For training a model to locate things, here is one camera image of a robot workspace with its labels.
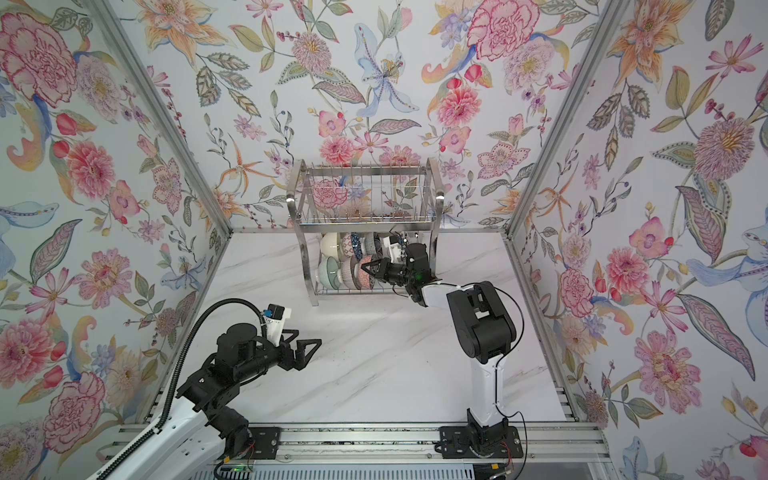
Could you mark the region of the black white floral bowl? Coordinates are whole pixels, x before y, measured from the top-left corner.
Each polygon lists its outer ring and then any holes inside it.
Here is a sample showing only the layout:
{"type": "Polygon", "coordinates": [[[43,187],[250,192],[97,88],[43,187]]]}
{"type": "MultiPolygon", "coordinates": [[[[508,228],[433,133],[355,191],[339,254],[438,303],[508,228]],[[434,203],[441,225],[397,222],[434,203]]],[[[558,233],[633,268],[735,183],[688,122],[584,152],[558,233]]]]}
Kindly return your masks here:
{"type": "Polygon", "coordinates": [[[363,256],[355,267],[354,279],[358,289],[361,291],[372,290],[375,286],[375,278],[364,269],[364,266],[374,259],[375,257],[372,255],[363,256]]]}

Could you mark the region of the dark petal pattern bowl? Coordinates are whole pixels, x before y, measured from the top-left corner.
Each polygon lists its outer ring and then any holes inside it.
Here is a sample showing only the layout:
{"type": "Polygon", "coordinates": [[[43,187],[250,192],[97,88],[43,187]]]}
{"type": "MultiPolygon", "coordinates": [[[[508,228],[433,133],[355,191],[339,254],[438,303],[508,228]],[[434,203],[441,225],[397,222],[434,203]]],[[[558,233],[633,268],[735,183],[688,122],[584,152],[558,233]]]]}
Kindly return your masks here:
{"type": "Polygon", "coordinates": [[[372,257],[381,257],[383,255],[381,239],[377,233],[368,232],[364,234],[363,250],[365,255],[370,255],[372,257]]]}

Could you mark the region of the pink striped bowl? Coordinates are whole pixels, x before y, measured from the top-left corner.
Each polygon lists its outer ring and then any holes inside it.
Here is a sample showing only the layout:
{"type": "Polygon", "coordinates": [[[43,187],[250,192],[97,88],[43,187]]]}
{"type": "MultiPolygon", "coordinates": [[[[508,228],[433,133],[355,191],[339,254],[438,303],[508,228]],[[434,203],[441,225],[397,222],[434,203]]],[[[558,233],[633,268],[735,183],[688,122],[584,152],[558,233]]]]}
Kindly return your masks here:
{"type": "Polygon", "coordinates": [[[342,285],[349,290],[360,290],[359,282],[356,277],[357,260],[355,257],[345,258],[339,267],[339,276],[342,285]]]}

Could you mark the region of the blue geometric red bowl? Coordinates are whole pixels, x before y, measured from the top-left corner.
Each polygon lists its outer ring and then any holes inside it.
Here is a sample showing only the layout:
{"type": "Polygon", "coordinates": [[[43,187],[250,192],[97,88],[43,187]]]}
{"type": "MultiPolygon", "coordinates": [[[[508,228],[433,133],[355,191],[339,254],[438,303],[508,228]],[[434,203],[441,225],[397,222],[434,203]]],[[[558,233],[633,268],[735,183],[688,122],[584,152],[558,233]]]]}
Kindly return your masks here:
{"type": "Polygon", "coordinates": [[[361,238],[357,233],[345,232],[341,236],[341,252],[345,257],[360,260],[363,254],[361,238]]]}

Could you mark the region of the pale green bowl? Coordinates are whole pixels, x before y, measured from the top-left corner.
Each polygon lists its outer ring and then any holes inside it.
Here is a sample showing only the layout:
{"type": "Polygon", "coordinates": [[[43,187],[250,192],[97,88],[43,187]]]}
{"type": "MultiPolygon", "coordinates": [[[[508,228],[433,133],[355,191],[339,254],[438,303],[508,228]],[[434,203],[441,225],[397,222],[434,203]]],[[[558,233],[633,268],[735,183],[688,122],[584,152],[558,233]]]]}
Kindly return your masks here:
{"type": "Polygon", "coordinates": [[[339,290],[341,282],[339,280],[339,262],[329,256],[322,255],[317,270],[317,279],[319,283],[328,290],[339,290]]]}

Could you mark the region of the cream white bowl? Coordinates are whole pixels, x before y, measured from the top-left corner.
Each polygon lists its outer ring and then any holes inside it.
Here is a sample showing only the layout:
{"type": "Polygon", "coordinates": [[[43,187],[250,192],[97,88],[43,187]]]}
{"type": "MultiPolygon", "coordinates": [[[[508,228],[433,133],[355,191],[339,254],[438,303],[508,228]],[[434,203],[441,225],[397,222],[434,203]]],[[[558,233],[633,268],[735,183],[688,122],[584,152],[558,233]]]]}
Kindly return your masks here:
{"type": "Polygon", "coordinates": [[[341,237],[337,232],[324,234],[320,241],[321,254],[328,258],[338,260],[341,256],[341,237]]]}

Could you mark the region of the stainless steel dish rack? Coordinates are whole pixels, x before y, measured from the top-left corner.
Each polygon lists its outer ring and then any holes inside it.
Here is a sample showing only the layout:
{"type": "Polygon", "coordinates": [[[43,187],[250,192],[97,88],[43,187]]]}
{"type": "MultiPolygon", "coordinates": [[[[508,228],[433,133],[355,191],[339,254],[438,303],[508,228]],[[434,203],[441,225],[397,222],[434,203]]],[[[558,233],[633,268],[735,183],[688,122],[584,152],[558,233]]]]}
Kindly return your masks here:
{"type": "Polygon", "coordinates": [[[379,238],[396,233],[404,250],[408,244],[427,247],[430,267],[436,273],[436,252],[442,221],[445,189],[438,163],[424,165],[309,167],[297,162],[289,177],[286,202],[302,258],[304,282],[310,302],[321,296],[396,293],[409,297],[405,289],[375,282],[372,290],[325,289],[317,279],[324,234],[374,232],[379,238]]]}

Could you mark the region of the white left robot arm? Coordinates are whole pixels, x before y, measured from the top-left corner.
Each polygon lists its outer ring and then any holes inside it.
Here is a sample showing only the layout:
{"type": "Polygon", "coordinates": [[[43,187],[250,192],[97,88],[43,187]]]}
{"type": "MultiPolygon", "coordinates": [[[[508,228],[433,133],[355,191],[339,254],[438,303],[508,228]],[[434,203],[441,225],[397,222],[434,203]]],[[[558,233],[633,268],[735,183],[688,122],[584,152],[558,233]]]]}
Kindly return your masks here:
{"type": "Polygon", "coordinates": [[[91,475],[93,479],[185,479],[214,461],[272,457],[279,429],[250,426],[229,406],[243,384],[270,369],[301,371],[322,345],[289,329],[276,343],[247,323],[230,327],[160,417],[91,475]]]}

